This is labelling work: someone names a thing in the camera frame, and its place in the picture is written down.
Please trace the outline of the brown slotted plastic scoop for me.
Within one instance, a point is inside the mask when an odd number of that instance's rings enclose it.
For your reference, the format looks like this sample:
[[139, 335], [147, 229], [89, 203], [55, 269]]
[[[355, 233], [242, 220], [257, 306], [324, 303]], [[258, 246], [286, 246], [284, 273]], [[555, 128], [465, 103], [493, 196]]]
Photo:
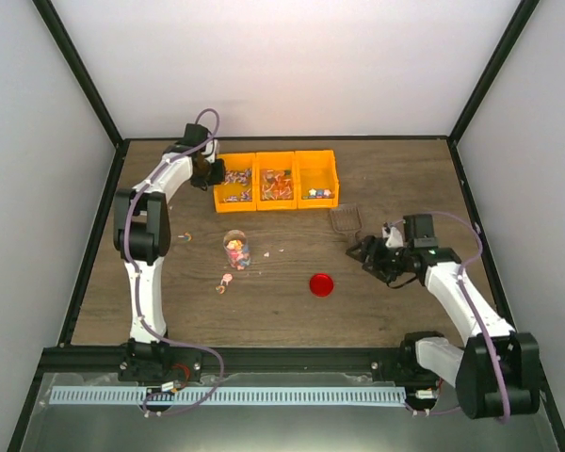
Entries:
[[339, 204], [330, 210], [331, 226], [338, 234], [346, 237], [350, 246], [358, 241], [363, 228], [362, 217], [357, 203]]

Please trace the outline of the orange candy bin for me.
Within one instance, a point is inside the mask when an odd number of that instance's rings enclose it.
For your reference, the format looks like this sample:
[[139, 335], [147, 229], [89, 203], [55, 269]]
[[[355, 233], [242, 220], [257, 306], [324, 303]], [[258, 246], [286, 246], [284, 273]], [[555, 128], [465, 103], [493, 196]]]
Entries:
[[339, 204], [340, 185], [333, 150], [295, 151], [298, 209], [332, 209]]
[[258, 211], [288, 211], [297, 208], [299, 186], [296, 182], [294, 152], [256, 154], [256, 207]]
[[255, 153], [224, 153], [224, 182], [214, 187], [214, 203], [219, 214], [257, 210]]

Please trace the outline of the red jar lid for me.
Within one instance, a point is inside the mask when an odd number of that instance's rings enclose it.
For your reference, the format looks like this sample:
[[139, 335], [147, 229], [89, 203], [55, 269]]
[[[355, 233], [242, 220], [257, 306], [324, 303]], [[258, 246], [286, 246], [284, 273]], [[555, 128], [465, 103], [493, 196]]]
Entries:
[[325, 298], [332, 293], [334, 281], [329, 274], [316, 273], [309, 280], [309, 288], [316, 297]]

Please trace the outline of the clear plastic jar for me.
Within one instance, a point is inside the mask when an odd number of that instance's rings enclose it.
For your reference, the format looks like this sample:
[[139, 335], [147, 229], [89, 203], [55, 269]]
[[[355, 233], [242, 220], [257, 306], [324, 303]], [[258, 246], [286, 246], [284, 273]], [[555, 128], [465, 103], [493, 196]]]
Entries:
[[236, 270], [244, 270], [250, 265], [250, 248], [246, 235], [240, 230], [231, 230], [222, 240], [229, 265]]

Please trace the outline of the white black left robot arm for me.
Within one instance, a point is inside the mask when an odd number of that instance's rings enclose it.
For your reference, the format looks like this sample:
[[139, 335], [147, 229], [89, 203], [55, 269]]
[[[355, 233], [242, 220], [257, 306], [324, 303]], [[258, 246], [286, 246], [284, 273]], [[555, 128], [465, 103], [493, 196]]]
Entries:
[[218, 157], [217, 140], [208, 128], [195, 122], [163, 152], [145, 179], [116, 192], [113, 242], [130, 285], [131, 341], [151, 344], [167, 340], [161, 282], [171, 242], [170, 200], [185, 183], [206, 190], [224, 179], [225, 164]]

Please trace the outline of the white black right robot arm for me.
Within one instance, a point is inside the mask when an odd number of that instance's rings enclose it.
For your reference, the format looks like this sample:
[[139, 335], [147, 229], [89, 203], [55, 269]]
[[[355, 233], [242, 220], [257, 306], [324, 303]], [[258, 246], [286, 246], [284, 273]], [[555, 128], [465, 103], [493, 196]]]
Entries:
[[433, 213], [407, 215], [382, 227], [379, 236], [354, 239], [347, 255], [390, 288], [411, 274], [442, 305], [460, 334], [461, 346], [437, 333], [416, 333], [399, 356], [402, 373], [421, 379], [429, 371], [451, 385], [471, 419], [533, 414], [541, 404], [539, 344], [498, 314], [471, 282], [451, 248], [440, 246]]

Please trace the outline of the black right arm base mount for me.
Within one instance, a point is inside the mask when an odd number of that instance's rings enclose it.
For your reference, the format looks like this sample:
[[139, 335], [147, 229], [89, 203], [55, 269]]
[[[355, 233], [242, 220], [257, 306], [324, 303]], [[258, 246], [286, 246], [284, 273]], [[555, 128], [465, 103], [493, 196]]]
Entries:
[[399, 386], [433, 384], [440, 377], [420, 366], [413, 353], [403, 347], [374, 348], [368, 353], [373, 379]]

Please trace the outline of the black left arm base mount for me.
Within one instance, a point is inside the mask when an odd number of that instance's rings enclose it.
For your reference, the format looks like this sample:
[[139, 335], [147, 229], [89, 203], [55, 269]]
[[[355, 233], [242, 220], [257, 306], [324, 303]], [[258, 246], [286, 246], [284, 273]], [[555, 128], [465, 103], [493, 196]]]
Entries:
[[137, 383], [197, 381], [201, 371], [202, 353], [198, 350], [131, 339], [123, 349], [119, 380]]

